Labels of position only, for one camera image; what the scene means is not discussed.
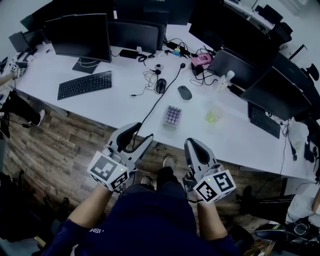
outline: desk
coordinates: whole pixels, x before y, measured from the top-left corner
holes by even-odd
[[[189,28],[190,24],[188,26],[168,25],[166,36],[168,40],[182,39],[191,52],[196,52],[203,47],[203,43],[188,33]],[[141,96],[131,97],[131,94],[142,93],[146,84],[143,72],[148,69],[136,59],[119,56],[113,57],[111,63],[101,62],[95,70],[95,73],[112,70],[112,88],[57,100],[60,83],[84,77],[87,74],[72,70],[78,58],[59,56],[53,50],[46,53],[49,48],[53,49],[50,44],[39,46],[34,55],[35,60],[29,64],[23,77],[17,80],[16,87],[19,91],[114,128],[142,122],[160,97],[149,90]],[[113,55],[117,55],[120,50],[118,47],[111,47]],[[190,60],[186,58],[172,54],[167,56],[161,52],[155,58],[145,61],[150,69],[153,69],[156,64],[164,65],[159,78],[166,79],[168,84],[177,75],[181,63],[185,63],[186,68],[181,70],[178,79],[145,121],[139,136],[145,137],[152,133],[156,142],[179,149],[184,148],[187,138],[195,138],[210,147],[216,158],[221,161],[280,174],[285,138],[281,135],[280,139],[277,139],[252,125],[249,122],[246,101],[229,90],[217,93],[213,85],[191,84],[190,79],[194,79],[194,76],[191,72]],[[190,101],[180,97],[177,88],[182,85],[187,86],[191,91]],[[223,109],[223,118],[216,124],[207,123],[205,118],[212,102]],[[175,132],[167,131],[162,126],[163,114],[168,105],[182,109],[180,124]],[[293,163],[288,145],[289,143],[285,150],[285,162],[288,164],[283,166],[282,172],[288,176],[297,177],[299,171],[294,172],[292,168],[301,170],[305,161],[301,159],[301,163]],[[307,179],[314,179],[313,166],[310,166],[306,172]]]
[[[259,13],[253,11],[248,6],[243,5],[241,2],[238,4],[230,1],[230,0],[224,0],[224,3],[234,9],[236,9],[238,12],[241,12],[248,16],[247,20],[254,19],[261,25],[265,26],[269,30],[272,30],[275,27],[275,24],[270,23],[268,20],[266,20],[264,17],[260,16]]]

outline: white bottle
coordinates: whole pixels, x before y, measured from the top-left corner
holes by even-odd
[[[230,70],[227,74],[221,76],[218,80],[217,92],[223,91],[230,84],[230,80],[235,76],[235,72]]]

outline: black keyboard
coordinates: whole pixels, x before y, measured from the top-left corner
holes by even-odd
[[[111,88],[111,71],[87,75],[59,85],[58,100]]]
[[[280,138],[280,124],[268,117],[263,109],[252,107],[250,122],[276,138]]]

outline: dark blue t-shirt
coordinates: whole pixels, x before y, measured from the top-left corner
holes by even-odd
[[[75,245],[79,256],[239,255],[230,236],[212,241],[197,236],[195,216],[186,200],[149,192],[119,198],[96,228],[67,220],[42,255],[69,256]]]

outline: black trousers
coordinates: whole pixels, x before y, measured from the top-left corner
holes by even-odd
[[[20,98],[16,91],[11,91],[5,103],[2,105],[0,112],[14,113],[24,118],[27,122],[38,125],[40,122],[40,114],[37,113],[27,102]]]
[[[186,191],[179,183],[177,177],[174,176],[174,171],[171,167],[164,167],[159,171],[156,179],[156,190],[153,186],[146,184],[134,184],[129,186],[121,196],[124,197],[129,194],[141,192],[158,193],[182,200],[187,199]]]
[[[271,198],[241,199],[241,205],[255,217],[286,224],[288,208],[295,195],[284,195]]]

